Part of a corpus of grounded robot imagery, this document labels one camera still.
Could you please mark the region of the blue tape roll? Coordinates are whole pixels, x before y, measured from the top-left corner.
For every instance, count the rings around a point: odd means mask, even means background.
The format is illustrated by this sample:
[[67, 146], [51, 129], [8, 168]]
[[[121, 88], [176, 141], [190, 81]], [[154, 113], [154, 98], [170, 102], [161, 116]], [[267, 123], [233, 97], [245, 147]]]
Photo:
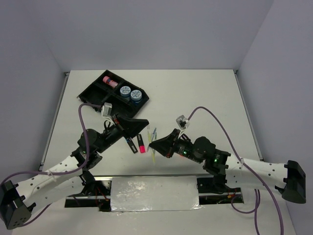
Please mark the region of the blue tape roll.
[[131, 88], [129, 86], [123, 86], [120, 88], [120, 95], [123, 97], [123, 98], [130, 98], [131, 96]]
[[142, 101], [142, 92], [140, 90], [133, 90], [131, 91], [130, 98], [134, 105], [138, 105]]

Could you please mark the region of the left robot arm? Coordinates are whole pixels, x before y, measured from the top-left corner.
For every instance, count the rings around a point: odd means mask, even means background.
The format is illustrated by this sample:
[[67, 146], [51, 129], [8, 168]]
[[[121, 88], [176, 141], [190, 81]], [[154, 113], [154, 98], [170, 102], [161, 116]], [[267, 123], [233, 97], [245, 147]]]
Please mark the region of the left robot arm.
[[90, 169], [101, 160], [101, 153], [121, 138], [134, 138], [149, 124], [146, 119], [116, 115], [104, 131], [83, 128], [78, 148], [46, 171], [14, 184], [7, 177], [0, 185], [0, 217], [8, 230], [28, 224], [32, 214], [67, 196], [91, 195], [96, 189]]

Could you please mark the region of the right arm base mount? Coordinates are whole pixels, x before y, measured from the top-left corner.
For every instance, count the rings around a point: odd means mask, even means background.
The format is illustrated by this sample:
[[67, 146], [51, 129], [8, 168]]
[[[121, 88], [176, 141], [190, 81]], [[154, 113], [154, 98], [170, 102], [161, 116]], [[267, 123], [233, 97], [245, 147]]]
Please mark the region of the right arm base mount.
[[230, 204], [243, 203], [242, 192], [240, 188], [217, 187], [213, 184], [212, 177], [197, 178], [197, 189], [199, 193], [200, 205], [216, 205], [216, 204]]

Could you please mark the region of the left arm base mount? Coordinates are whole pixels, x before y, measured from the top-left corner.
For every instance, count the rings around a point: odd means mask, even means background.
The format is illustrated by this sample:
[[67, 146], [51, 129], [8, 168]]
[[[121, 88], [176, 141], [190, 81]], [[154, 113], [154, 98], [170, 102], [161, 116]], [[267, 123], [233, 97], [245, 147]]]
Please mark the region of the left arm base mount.
[[94, 208], [100, 212], [111, 212], [112, 177], [96, 177], [83, 191], [68, 196], [65, 208]]

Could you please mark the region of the yellow pen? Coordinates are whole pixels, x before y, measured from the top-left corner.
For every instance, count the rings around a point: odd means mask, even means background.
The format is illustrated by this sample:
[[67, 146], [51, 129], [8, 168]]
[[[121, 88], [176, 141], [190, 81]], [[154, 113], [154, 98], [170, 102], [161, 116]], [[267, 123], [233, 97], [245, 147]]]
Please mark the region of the yellow pen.
[[154, 150], [151, 151], [151, 156], [152, 156], [153, 164], [155, 164], [156, 163], [156, 152]]

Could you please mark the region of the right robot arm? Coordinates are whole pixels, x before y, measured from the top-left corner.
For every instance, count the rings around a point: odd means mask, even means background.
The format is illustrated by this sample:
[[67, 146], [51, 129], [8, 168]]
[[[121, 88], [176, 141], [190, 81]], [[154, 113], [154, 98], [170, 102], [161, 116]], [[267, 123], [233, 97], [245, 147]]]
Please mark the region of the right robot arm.
[[281, 194], [286, 201], [306, 203], [306, 175], [300, 164], [289, 160], [285, 164], [266, 163], [247, 158], [237, 158], [234, 154], [216, 148], [206, 137], [191, 141], [185, 134], [174, 129], [171, 134], [155, 140], [149, 146], [166, 158], [179, 154], [202, 164], [203, 169], [213, 176], [213, 188], [270, 189]]

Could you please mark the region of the pink cap glue bottle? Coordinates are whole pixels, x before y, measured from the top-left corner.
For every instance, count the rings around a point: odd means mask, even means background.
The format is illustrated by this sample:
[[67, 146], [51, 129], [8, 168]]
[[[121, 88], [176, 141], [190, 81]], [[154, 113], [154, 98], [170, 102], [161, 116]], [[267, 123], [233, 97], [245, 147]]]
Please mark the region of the pink cap glue bottle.
[[112, 80], [110, 77], [108, 77], [108, 76], [105, 76], [103, 79], [102, 79], [102, 81], [105, 83], [105, 84], [107, 84], [107, 85], [109, 85], [110, 87], [112, 87], [112, 88], [115, 88], [117, 85], [118, 85], [118, 83], [117, 82], [115, 82], [114, 80]]

